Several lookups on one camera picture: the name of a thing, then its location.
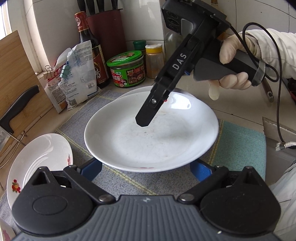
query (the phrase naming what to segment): teal cloth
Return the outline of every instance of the teal cloth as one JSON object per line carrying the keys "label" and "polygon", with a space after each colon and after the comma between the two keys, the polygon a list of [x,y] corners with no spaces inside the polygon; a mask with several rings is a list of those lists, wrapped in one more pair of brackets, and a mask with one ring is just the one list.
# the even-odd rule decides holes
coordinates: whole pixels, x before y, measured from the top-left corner
{"label": "teal cloth", "polygon": [[219,120],[217,140],[201,159],[212,166],[226,166],[231,171],[241,171],[245,166],[253,166],[265,179],[265,135]]}

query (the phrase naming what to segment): white glove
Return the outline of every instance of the white glove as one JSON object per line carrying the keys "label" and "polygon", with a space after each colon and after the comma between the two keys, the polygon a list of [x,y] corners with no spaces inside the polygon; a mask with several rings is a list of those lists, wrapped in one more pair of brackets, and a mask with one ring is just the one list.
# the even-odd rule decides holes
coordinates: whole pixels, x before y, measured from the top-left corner
{"label": "white glove", "polygon": [[[261,58],[261,51],[259,45],[256,43],[256,39],[252,36],[246,35],[246,43],[249,47],[251,53],[253,53],[257,58]],[[223,41],[220,49],[220,62],[222,64],[229,63],[235,56],[237,50],[242,50],[246,52],[242,43],[234,34]],[[212,100],[217,100],[219,98],[220,92],[219,87],[225,89],[239,89],[245,90],[251,86],[251,82],[248,80],[248,74],[246,72],[241,72],[236,75],[230,74],[224,76],[220,80],[209,80],[209,96]]]}

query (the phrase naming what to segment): knife block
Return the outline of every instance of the knife block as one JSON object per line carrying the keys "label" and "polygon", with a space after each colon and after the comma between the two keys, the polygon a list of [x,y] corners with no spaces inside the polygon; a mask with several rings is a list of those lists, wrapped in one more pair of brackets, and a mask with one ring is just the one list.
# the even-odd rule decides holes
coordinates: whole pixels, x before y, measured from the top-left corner
{"label": "knife block", "polygon": [[104,59],[126,52],[120,9],[100,12],[86,18],[93,35],[101,43]]}

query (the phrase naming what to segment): yellow jar lid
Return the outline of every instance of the yellow jar lid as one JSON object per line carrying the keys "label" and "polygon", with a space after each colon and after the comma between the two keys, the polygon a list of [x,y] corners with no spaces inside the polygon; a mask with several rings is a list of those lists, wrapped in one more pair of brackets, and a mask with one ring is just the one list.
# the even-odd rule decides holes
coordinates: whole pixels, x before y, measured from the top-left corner
{"label": "yellow jar lid", "polygon": [[163,46],[161,44],[151,44],[146,45],[146,53],[161,53],[163,51]]}

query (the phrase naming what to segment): plate rim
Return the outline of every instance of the plate rim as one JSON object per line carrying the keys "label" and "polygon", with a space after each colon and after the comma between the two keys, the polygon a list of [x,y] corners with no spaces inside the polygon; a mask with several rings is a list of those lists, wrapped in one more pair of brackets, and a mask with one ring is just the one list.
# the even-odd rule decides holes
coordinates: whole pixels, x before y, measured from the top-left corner
{"label": "plate rim", "polygon": [[[149,91],[143,91],[143,92],[133,93],[133,94],[130,94],[130,95],[123,96],[122,98],[131,98],[132,95],[140,94],[140,93],[145,93],[145,92],[149,92]],[[183,93],[177,93],[177,94],[180,94],[180,95],[183,95],[183,96],[188,96],[188,95],[183,94]],[[209,107],[206,103],[204,103],[203,101],[201,101],[200,99],[198,99],[198,98],[196,98],[196,97],[192,97],[192,96],[190,96],[190,98],[195,99],[195,100],[201,102],[202,104],[206,105],[206,106],[212,111],[212,113],[214,114],[214,116],[216,117],[216,118],[215,118],[215,125],[216,125],[216,129],[217,129],[217,131],[216,131],[217,133],[215,134],[215,138],[213,139],[213,141],[212,141],[210,147],[209,147],[208,149],[205,148],[205,152],[202,152],[202,154],[199,156],[199,157],[201,157],[201,156],[204,155],[204,154],[205,154],[205,153],[206,153],[206,152],[212,147],[212,145],[215,143],[215,141],[216,141],[216,139],[217,139],[217,137],[218,137],[218,134],[219,134],[219,121],[218,121],[218,118],[217,118],[215,112],[214,112],[214,111],[212,110],[212,108]],[[113,168],[118,169],[118,170],[127,171],[127,172],[142,172],[142,173],[148,173],[148,172],[164,172],[164,171],[173,170],[173,169],[176,169],[176,168],[179,168],[179,167],[185,166],[185,165],[187,165],[187,164],[189,164],[189,163],[191,163],[191,162],[193,162],[194,160],[196,160],[196,159],[199,158],[199,157],[195,157],[193,160],[190,160],[190,161],[184,162],[184,163],[182,163],[182,164],[180,164],[180,165],[175,165],[175,166],[173,166],[173,168],[171,168],[171,167],[170,167],[170,168],[163,168],[163,169],[161,169],[161,170],[159,170],[159,169],[152,169],[152,168],[151,168],[151,169],[141,169],[141,168],[135,168],[135,167],[129,167],[129,168],[125,168],[125,167],[117,167],[116,165],[108,164],[108,163],[106,163],[105,161],[103,161],[101,158],[99,158],[97,155],[95,155],[95,154],[93,153],[92,150],[90,150],[90,148],[89,148],[89,146],[88,146],[88,144],[87,144],[87,142],[86,142],[86,129],[87,129],[87,127],[89,126],[89,123],[90,123],[91,119],[94,118],[94,116],[95,116],[100,110],[102,110],[103,108],[107,107],[108,105],[110,105],[110,104],[113,103],[114,101],[111,101],[110,103],[108,103],[107,105],[105,105],[105,106],[103,106],[101,109],[99,109],[99,110],[98,110],[98,111],[97,111],[97,112],[96,112],[96,113],[95,113],[95,114],[89,119],[89,121],[87,122],[86,127],[85,127],[85,129],[84,129],[84,143],[85,143],[85,145],[86,145],[86,148],[87,148],[88,151],[93,155],[93,157],[95,157],[97,160],[99,160],[100,162],[104,163],[105,165],[107,165],[107,166],[109,166],[109,167],[113,167]]]}
{"label": "plate rim", "polygon": [[[130,90],[129,92],[126,92],[126,93],[122,94],[121,96],[119,96],[116,99],[120,99],[120,98],[126,97],[128,95],[136,94],[136,93],[148,92],[148,90],[136,92],[137,90],[144,89],[144,88],[149,89],[149,91],[151,91],[151,89],[153,88],[153,85],[143,86],[143,87],[140,87],[140,88],[137,88],[137,89]],[[182,90],[180,88],[177,88],[177,87],[175,87],[172,92],[180,93],[180,94],[185,94],[185,95],[191,96],[193,98],[196,98],[194,95],[190,94],[189,92],[187,92],[185,90]]]}
{"label": "plate rim", "polygon": [[[36,138],[33,139],[32,141],[30,141],[26,146],[28,146],[28,145],[30,145],[31,143],[35,142],[35,140],[39,139],[40,137],[43,137],[43,136],[46,136],[46,135],[53,135],[53,136],[58,135],[58,136],[61,136],[62,138],[64,138],[64,139],[66,140],[66,143],[69,145],[69,148],[70,148],[70,153],[69,153],[69,154],[70,154],[70,164],[72,165],[72,164],[73,164],[73,151],[72,151],[71,145],[70,145],[70,143],[68,142],[68,140],[67,140],[64,136],[62,136],[62,135],[60,135],[60,134],[57,134],[57,133],[47,133],[47,134],[43,134],[43,135],[41,135],[41,136],[36,137]],[[8,176],[7,176],[6,196],[7,196],[7,201],[8,201],[8,205],[9,205],[10,209],[12,209],[12,206],[13,206],[14,202],[11,204],[11,200],[9,200],[9,193],[8,193],[8,191],[10,190],[10,187],[11,187],[11,185],[9,184],[9,183],[10,183],[10,182],[9,182],[9,176],[11,175],[11,172],[12,172],[12,170],[13,170],[13,167],[16,166],[15,163],[17,163],[17,162],[15,162],[15,161],[18,160],[19,155],[22,153],[22,151],[25,149],[25,147],[19,152],[19,154],[18,154],[18,155],[16,156],[16,158],[14,159],[14,161],[13,161],[11,167],[10,167],[10,170],[9,170]],[[21,181],[18,180],[18,184],[19,184],[19,185],[20,185],[20,184],[22,185],[22,184],[23,184],[23,181],[24,181],[24,180],[21,180]]]}

